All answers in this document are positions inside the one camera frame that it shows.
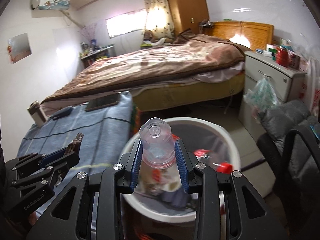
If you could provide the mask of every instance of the blue gripper pad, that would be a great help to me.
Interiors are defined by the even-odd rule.
[[[44,168],[46,165],[49,163],[52,163],[59,158],[63,157],[64,153],[66,152],[66,147],[63,149],[60,149],[58,151],[55,151],[54,153],[50,153],[49,155],[46,155],[45,157],[42,158],[42,162],[40,163],[40,168]]]
[[[177,162],[177,166],[180,174],[182,187],[185,192],[188,192],[189,191],[188,170],[187,170],[186,163],[183,159],[183,155],[182,155],[181,148],[179,146],[178,141],[176,141],[176,143],[174,144],[174,154],[176,156],[176,162]]]
[[[137,186],[138,183],[138,176],[139,176],[139,171],[140,171],[140,165],[141,165],[141,160],[142,160],[142,142],[140,141],[137,153],[133,162],[132,170],[131,170],[131,183],[130,183],[130,189],[132,192],[134,191],[135,187]]]

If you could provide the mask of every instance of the clear plastic bottle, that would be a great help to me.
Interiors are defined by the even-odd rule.
[[[163,169],[175,163],[174,140],[171,127],[154,117],[140,128],[143,161],[152,168]]]

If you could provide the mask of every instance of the mattress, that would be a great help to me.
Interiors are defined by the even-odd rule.
[[[141,111],[155,111],[229,97],[239,93],[243,88],[244,62],[240,62],[227,69],[205,72],[188,78],[44,102],[42,107],[45,113],[50,115],[66,106],[76,106],[114,92],[129,91],[134,103]]]

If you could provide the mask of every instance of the red bottle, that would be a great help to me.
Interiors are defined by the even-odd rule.
[[[284,67],[288,67],[289,64],[289,54],[287,48],[280,46],[277,52],[276,62]]]

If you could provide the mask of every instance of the picture on wall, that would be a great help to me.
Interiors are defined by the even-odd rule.
[[[28,34],[23,33],[8,40],[8,53],[12,63],[32,54]]]

